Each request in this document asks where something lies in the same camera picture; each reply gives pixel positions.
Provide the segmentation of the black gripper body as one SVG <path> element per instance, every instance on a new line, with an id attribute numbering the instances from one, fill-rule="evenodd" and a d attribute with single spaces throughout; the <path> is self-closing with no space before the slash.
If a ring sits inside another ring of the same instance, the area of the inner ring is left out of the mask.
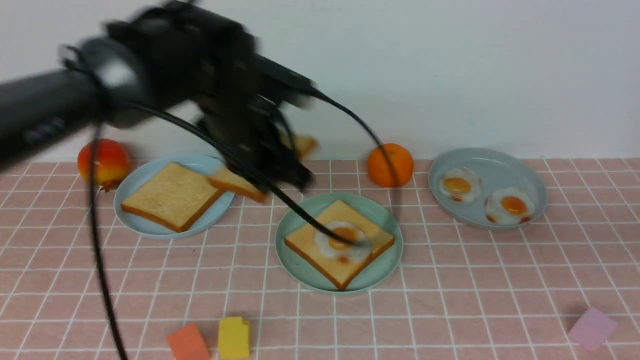
<path id="1" fill-rule="evenodd" d="M 258 54 L 256 39 L 236 21 L 195 14 L 192 24 L 210 55 L 208 94 L 198 105 L 204 128 L 225 148 L 226 168 L 260 191 L 270 183 L 306 190 L 313 174 L 301 162 L 281 105 L 306 107 L 314 82 Z"/>

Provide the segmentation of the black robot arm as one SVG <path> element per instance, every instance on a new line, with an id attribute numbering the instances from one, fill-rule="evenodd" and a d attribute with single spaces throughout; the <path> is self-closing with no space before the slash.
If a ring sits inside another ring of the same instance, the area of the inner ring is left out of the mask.
<path id="1" fill-rule="evenodd" d="M 89 125 L 131 129 L 191 101 L 202 117 L 183 129 L 213 146 L 226 166 L 260 190 L 300 191 L 313 174 L 289 148 L 281 105 L 302 108 L 314 83 L 258 53 L 234 20 L 169 0 L 105 34 L 61 50 L 62 68 L 1 85 L 1 168 Z"/>

